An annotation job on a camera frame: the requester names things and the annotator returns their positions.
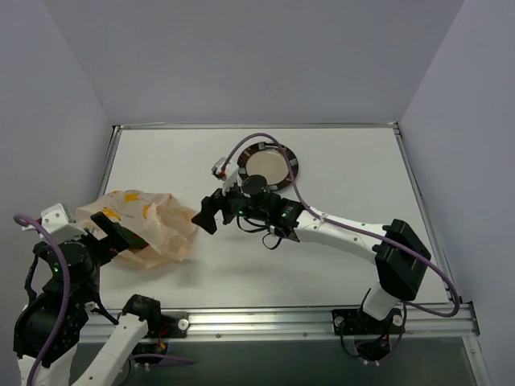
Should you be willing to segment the translucent orange plastic bag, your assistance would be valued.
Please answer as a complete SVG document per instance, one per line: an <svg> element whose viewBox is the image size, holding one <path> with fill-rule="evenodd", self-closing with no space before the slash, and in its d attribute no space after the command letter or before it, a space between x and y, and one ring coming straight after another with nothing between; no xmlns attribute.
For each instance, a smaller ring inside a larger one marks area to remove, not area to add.
<svg viewBox="0 0 515 386"><path fill-rule="evenodd" d="M97 239L105 234L90 219L97 212L122 226L126 237L139 235L149 246L137 253L129 249L117 259L140 269L153 269L173 261L182 261L191 252L197 226L192 223L194 210L183 206L169 193L112 191L88 205L76 209L76 222Z"/></svg>

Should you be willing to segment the red fake cherry bunch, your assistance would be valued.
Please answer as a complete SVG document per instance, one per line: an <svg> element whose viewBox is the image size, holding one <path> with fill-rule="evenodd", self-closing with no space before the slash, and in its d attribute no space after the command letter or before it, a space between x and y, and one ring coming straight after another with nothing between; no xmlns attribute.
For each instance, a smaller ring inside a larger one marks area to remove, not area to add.
<svg viewBox="0 0 515 386"><path fill-rule="evenodd" d="M143 238L132 232L127 236L127 240L129 241L129 250L132 253L137 253L149 246Z"/></svg>

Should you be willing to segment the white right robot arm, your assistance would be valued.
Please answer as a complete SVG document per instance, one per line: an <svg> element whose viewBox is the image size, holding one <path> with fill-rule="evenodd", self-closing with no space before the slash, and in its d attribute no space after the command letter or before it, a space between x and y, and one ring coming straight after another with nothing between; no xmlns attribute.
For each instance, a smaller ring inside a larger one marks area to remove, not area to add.
<svg viewBox="0 0 515 386"><path fill-rule="evenodd" d="M222 215L224 224L240 218L260 221L280 240L325 245L374 265L378 283L365 295L357 312L358 324L369 332L383 326L399 302L416 298L431 260L424 243L402 220L381 225L330 216L272 192L260 175L204 197L192 222L214 234L216 214Z"/></svg>

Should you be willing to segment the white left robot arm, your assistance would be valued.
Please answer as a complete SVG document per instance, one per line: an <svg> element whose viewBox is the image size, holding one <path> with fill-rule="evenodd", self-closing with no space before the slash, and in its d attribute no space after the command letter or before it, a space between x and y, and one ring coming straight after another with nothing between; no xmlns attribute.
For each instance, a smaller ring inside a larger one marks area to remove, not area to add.
<svg viewBox="0 0 515 386"><path fill-rule="evenodd" d="M152 298L133 295L119 318L111 315L100 299L100 268L130 246L119 224L104 213L91 217L105 234L97 239L90 231L73 224L76 235L58 241L43 226L42 220L14 216L16 224L32 226L43 237L33 248L34 261L45 261L51 279L37 294L28 273L25 290L28 303L14 327L14 352L17 355L22 385L67 385L80 332L93 312L113 325L97 356L78 378L78 385L111 385L132 350L144 337L153 337L163 325L159 303Z"/></svg>

